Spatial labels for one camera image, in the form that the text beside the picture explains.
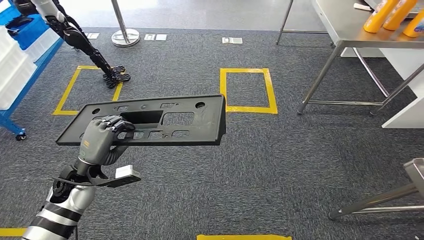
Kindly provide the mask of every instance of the gray carpet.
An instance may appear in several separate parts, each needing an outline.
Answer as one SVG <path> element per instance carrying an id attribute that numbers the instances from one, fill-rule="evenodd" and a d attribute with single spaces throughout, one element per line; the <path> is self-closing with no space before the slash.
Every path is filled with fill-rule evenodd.
<path id="1" fill-rule="evenodd" d="M 205 234 L 278 234 L 295 240 L 381 240 L 424 238 L 419 213 L 346 216 L 327 212 L 409 182 L 402 164 L 423 156 L 424 130 L 380 126 L 414 99 L 402 92 L 379 115 L 368 108 L 296 107 L 332 49 L 322 34 L 224 30 L 140 29 L 169 33 L 168 40 L 114 47 L 112 28 L 92 43 L 111 65 L 132 76 L 119 99 L 216 94 L 220 68 L 269 68 L 278 114 L 227 114 L 220 146 L 130 147 L 113 167 L 133 164 L 142 180 L 116 189 L 100 188 L 80 223 L 82 240 L 194 240 Z M 220 43 L 243 37 L 242 45 Z M 385 59 L 369 65 L 389 89 L 402 80 Z M 27 128 L 17 142 L 0 129 L 0 227 L 24 227 L 44 201 L 63 165 L 73 163 L 78 147 L 55 139 L 72 116 L 53 116 L 74 70 L 92 65 L 82 52 L 63 45 L 13 119 Z M 82 70 L 63 109 L 108 101 L 99 70 Z M 228 102 L 266 106 L 262 76 L 229 73 Z M 381 101 L 383 96 L 358 59 L 337 58 L 317 99 Z M 411 195 L 393 204 L 423 204 Z"/>

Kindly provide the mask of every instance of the yellow tape rectangle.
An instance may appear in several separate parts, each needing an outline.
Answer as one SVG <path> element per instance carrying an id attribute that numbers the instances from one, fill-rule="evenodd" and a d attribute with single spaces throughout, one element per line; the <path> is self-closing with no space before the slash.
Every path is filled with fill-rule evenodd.
<path id="1" fill-rule="evenodd" d="M 278 114 L 277 101 L 274 94 L 273 82 L 268 68 L 221 68 L 219 76 L 219 91 L 227 99 L 227 74 L 228 73 L 262 73 L 265 80 L 266 94 L 269 107 L 261 106 L 226 106 L 227 112 L 247 112 L 260 114 Z"/>
<path id="2" fill-rule="evenodd" d="M 292 240 L 279 235 L 197 235 L 197 240 Z"/>
<path id="3" fill-rule="evenodd" d="M 65 92 L 63 93 L 62 97 L 60 98 L 59 103 L 56 106 L 56 109 L 54 110 L 54 112 L 52 113 L 52 115 L 77 115 L 78 111 L 77 110 L 62 110 L 66 100 L 68 99 L 69 93 L 72 90 L 72 87 L 75 84 L 75 81 L 78 78 L 78 75 L 80 74 L 81 70 L 98 70 L 100 68 L 96 67 L 96 66 L 87 66 L 87 65 L 79 65 L 76 67 L 75 72 L 73 73 L 72 78 L 69 81 L 69 84 L 67 85 Z M 120 82 L 117 86 L 116 86 L 116 90 L 113 94 L 113 98 L 112 101 L 117 101 L 119 98 L 119 95 L 121 94 L 121 89 L 122 89 L 122 85 L 123 83 Z"/>
<path id="4" fill-rule="evenodd" d="M 0 228 L 0 237 L 22 237 L 26 228 Z"/>

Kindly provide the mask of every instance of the chrome stanchion post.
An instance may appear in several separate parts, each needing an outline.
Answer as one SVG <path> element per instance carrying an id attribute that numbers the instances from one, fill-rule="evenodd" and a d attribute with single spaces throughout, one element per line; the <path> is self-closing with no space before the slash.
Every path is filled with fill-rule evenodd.
<path id="1" fill-rule="evenodd" d="M 120 27 L 120 30 L 112 35 L 112 43 L 117 47 L 129 47 L 138 43 L 140 41 L 140 33 L 135 29 L 125 27 L 118 0 L 111 1 Z"/>

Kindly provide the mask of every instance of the blue crate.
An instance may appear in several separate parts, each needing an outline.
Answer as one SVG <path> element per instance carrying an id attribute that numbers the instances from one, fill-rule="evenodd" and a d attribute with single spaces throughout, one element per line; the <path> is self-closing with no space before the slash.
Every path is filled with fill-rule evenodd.
<path id="1" fill-rule="evenodd" d="M 21 13 L 12 5 L 6 10 L 0 12 L 0 25 L 6 25 L 13 18 L 18 17 Z M 22 50 L 27 49 L 35 42 L 49 26 L 44 22 L 38 14 L 29 15 L 33 20 L 30 23 L 19 27 L 19 33 L 13 38 L 19 43 Z"/>

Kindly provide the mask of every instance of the caster wheel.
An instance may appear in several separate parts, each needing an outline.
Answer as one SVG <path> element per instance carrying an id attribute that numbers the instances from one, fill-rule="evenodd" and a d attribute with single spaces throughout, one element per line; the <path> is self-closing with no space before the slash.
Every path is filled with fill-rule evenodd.
<path id="1" fill-rule="evenodd" d="M 27 139 L 27 135 L 25 135 L 25 134 L 16 135 L 17 141 L 23 141 L 25 139 Z"/>

